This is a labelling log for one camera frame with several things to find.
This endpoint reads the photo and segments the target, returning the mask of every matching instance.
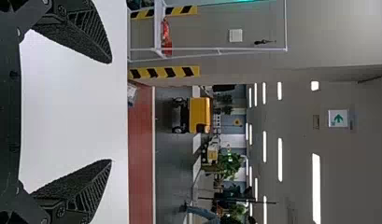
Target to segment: potted plant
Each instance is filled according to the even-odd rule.
[[[241,221],[241,217],[246,213],[247,209],[243,204],[232,204],[229,207],[229,214],[236,220]]]
[[[222,174],[222,179],[230,178],[234,180],[235,174],[239,171],[243,158],[237,153],[218,155],[218,162],[213,165],[203,165],[202,169],[208,173]]]

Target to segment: white wall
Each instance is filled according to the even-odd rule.
[[[20,180],[34,191],[101,159],[112,159],[92,223],[128,223],[127,53],[124,1],[93,1],[113,53],[98,63],[30,31],[21,43]]]
[[[212,44],[214,41],[228,44],[226,34],[230,28],[244,29],[247,43],[242,46],[250,45],[253,39],[266,37],[277,38],[280,42],[283,36],[282,20],[279,18],[282,15],[281,2],[246,3],[246,7],[202,7],[198,16],[172,18],[174,46],[182,47],[186,43],[184,41],[192,45],[196,42],[199,45]],[[358,72],[350,67],[382,65],[382,0],[288,1],[288,40],[287,53],[175,60],[132,66],[201,65],[202,76],[199,78],[148,82],[158,85],[250,83],[293,76],[297,80],[312,76],[325,78],[324,75],[330,75],[326,78],[331,80],[337,76],[352,78]],[[362,74],[376,72],[379,71],[364,71]]]
[[[221,147],[246,147],[245,134],[221,134],[220,135]]]

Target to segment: white panel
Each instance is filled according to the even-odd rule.
[[[283,99],[283,84],[281,82],[277,82],[277,100]]]
[[[248,140],[248,123],[246,123],[246,140]]]
[[[234,175],[234,181],[247,181],[246,167],[240,167],[239,171],[237,171],[237,173]]]
[[[191,87],[191,96],[193,98],[199,98],[200,97],[200,87],[192,86]]]
[[[193,137],[193,154],[199,149],[202,145],[202,135],[200,133],[196,134]]]
[[[316,224],[321,223],[321,180],[319,155],[312,155],[313,170],[313,220]]]
[[[193,183],[196,180],[196,177],[199,174],[199,171],[201,168],[202,168],[202,157],[199,156],[196,163],[193,165]]]
[[[258,83],[254,83],[254,106],[258,105]]]
[[[246,115],[247,110],[245,108],[234,108],[231,115]]]
[[[262,103],[266,105],[266,83],[262,83]]]
[[[229,30],[229,42],[231,43],[243,42],[243,30],[242,29]]]
[[[221,147],[246,147],[245,134],[221,134],[220,135]]]
[[[318,91],[319,90],[319,82],[318,81],[311,81],[310,82],[310,89],[312,91]]]
[[[248,88],[248,108],[252,107],[252,89]]]

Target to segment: yellow machine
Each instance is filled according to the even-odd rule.
[[[173,133],[209,133],[211,130],[210,98],[181,97],[173,99],[173,106],[180,108],[180,124],[173,128]]]

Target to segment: hazard stripe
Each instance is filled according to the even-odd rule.
[[[136,11],[130,14],[132,20],[144,20],[153,18],[154,9]],[[167,17],[170,16],[189,16],[197,14],[197,6],[167,7],[165,10]]]
[[[129,79],[139,78],[170,78],[170,77],[199,77],[199,66],[171,66],[171,67],[144,67],[131,68]]]

